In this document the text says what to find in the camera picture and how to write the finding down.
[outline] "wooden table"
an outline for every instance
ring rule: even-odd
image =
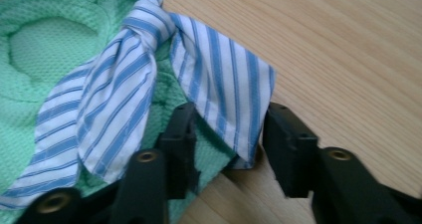
[[[357,154],[376,178],[422,191],[422,0],[164,0],[235,39],[278,72],[273,101],[321,146]],[[225,171],[180,223],[314,223],[286,200],[264,154]]]

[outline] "metal rivet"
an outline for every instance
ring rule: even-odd
[[[59,211],[68,205],[71,199],[71,196],[65,192],[52,194],[38,205],[37,211],[44,214]]]
[[[332,150],[328,154],[329,154],[329,156],[331,156],[332,158],[337,159],[337,160],[341,160],[341,161],[351,160],[350,154],[348,154],[347,152],[344,152],[342,150],[339,150],[339,149]]]
[[[155,152],[146,151],[137,156],[137,161],[150,162],[152,160],[155,160],[155,158],[157,158],[157,154]]]

